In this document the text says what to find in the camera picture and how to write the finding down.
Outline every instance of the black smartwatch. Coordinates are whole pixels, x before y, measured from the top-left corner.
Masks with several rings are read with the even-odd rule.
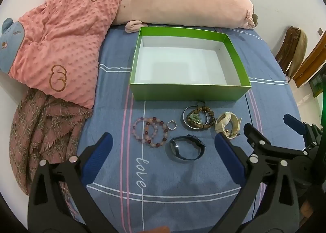
[[[195,143],[195,145],[200,148],[200,153],[199,153],[198,157],[196,157],[195,159],[187,159],[187,158],[184,158],[183,156],[181,156],[180,153],[179,153],[179,147],[178,147],[177,143],[175,142],[175,141],[180,141],[180,140],[189,140],[189,141]],[[190,135],[190,134],[172,138],[170,140],[170,146],[171,146],[173,154],[176,157],[178,157],[180,159],[183,159],[183,160],[196,160],[196,159],[199,159],[199,158],[202,157],[202,155],[205,152],[205,145],[203,144],[203,142],[200,141],[196,136]]]

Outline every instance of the green box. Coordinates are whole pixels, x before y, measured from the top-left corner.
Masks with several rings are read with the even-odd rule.
[[[226,34],[142,27],[130,88],[135,100],[236,101],[251,84]]]

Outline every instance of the blue bed sheet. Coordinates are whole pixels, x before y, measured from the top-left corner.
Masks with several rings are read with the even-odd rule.
[[[268,45],[254,30],[200,28],[226,33],[252,84],[236,102],[208,102],[216,117],[232,111],[242,118],[241,135],[232,141],[248,155],[251,146],[243,126],[252,123],[273,145],[303,149],[301,136],[283,123],[286,113],[300,119],[291,89]],[[139,232],[167,225],[171,231],[204,233],[224,214],[239,192],[214,147],[214,129],[193,132],[183,127],[181,114],[194,102],[134,101],[128,87],[138,33],[127,34],[124,26],[110,28],[100,50],[94,114],[87,120],[79,142],[78,155],[110,132],[114,145],[89,193],[113,226],[121,233]],[[196,161],[175,159],[168,145],[151,148],[131,135],[140,117],[175,120],[172,137],[195,134],[206,144]],[[159,131],[158,140],[162,138]],[[251,219],[264,192],[258,191]]]

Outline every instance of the pillow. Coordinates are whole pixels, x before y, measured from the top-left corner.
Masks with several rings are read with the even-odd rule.
[[[46,0],[6,20],[0,70],[30,88],[92,108],[98,53],[121,0]]]
[[[127,25],[128,32],[139,30],[142,22],[252,29],[253,13],[250,0],[122,0],[112,24],[136,20]]]

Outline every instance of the white watch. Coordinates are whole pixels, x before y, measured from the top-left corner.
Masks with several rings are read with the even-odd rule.
[[[226,129],[225,126],[229,124],[229,122],[232,123],[232,130]],[[228,111],[226,113],[221,114],[215,121],[215,131],[216,133],[224,133],[224,135],[228,139],[233,139],[237,137],[239,131],[240,131],[240,123],[241,123],[241,118],[238,119],[237,116]]]

